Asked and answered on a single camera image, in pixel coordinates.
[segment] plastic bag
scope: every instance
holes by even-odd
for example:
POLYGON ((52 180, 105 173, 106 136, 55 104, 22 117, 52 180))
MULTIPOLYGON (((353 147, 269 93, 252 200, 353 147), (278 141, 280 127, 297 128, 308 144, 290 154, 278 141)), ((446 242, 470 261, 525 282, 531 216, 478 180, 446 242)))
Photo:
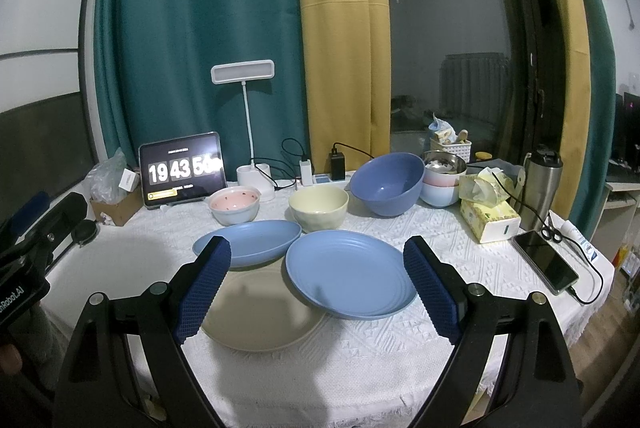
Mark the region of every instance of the plastic bag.
POLYGON ((433 122, 429 125, 429 130, 433 134, 433 138, 440 144, 453 144, 458 139, 456 131, 446 121, 436 118, 433 115, 433 122))
POLYGON ((509 194, 498 184, 494 174, 498 177, 502 186, 513 195, 513 181, 502 170, 499 168, 484 168, 477 175, 463 175, 460 177, 460 198, 465 201, 478 202, 488 208, 493 208, 509 199, 509 194))
POLYGON ((120 188, 122 172, 127 167, 127 159, 122 150, 118 148, 116 153, 105 162, 99 163, 84 178, 91 198, 96 202, 118 204, 127 196, 127 191, 120 188))

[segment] basket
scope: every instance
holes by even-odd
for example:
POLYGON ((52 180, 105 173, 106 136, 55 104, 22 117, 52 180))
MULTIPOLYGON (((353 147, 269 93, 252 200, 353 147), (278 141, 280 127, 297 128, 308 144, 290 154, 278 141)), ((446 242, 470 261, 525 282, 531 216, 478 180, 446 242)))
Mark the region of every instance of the basket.
POLYGON ((469 162, 469 158, 471 157, 471 142, 468 141, 463 144, 440 144, 433 138, 430 138, 431 141, 431 149, 432 150, 441 150, 444 152, 452 153, 453 155, 457 155, 458 157, 462 157, 466 163, 469 162))

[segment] power strip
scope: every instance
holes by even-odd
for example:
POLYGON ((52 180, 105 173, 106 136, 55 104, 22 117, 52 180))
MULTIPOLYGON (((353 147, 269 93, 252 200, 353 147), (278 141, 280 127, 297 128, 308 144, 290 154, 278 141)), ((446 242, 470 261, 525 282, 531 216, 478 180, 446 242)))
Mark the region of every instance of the power strip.
MULTIPOLYGON (((341 180, 341 181, 332 181, 331 177, 329 177, 329 174, 319 173, 319 174, 313 175, 313 180, 314 180, 313 186, 331 184, 331 185, 334 185, 334 186, 338 186, 338 188, 344 188, 345 186, 347 186, 349 184, 349 181, 351 180, 351 176, 354 173, 355 173, 355 170, 348 171, 344 175, 345 178, 343 180, 341 180)), ((296 180, 296 189, 297 190, 299 190, 300 188, 306 188, 306 187, 308 187, 308 186, 303 186, 303 184, 302 184, 302 182, 300 182, 300 180, 296 180)))

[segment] radiator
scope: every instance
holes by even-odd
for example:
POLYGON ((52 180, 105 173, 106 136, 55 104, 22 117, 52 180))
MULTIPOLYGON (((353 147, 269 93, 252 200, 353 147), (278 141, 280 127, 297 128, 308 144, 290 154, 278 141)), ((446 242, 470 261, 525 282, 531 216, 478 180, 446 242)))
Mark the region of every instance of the radiator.
POLYGON ((504 120, 513 87, 502 53, 445 56, 440 67, 440 112, 497 125, 504 120))

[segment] teal curtain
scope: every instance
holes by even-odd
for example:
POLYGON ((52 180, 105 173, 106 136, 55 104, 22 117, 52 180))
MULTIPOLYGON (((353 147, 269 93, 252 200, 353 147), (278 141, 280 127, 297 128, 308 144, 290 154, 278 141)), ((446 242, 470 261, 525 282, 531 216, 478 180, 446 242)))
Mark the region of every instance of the teal curtain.
POLYGON ((241 85, 213 85, 213 65, 271 59, 247 83, 256 156, 308 151, 299 0, 96 0, 95 83, 107 152, 137 165, 140 144, 215 130, 225 172, 250 160, 241 85))
POLYGON ((598 220, 611 155, 616 106, 616 56, 602 0, 583 0, 591 50, 591 114, 580 183, 569 220, 590 238, 598 220))

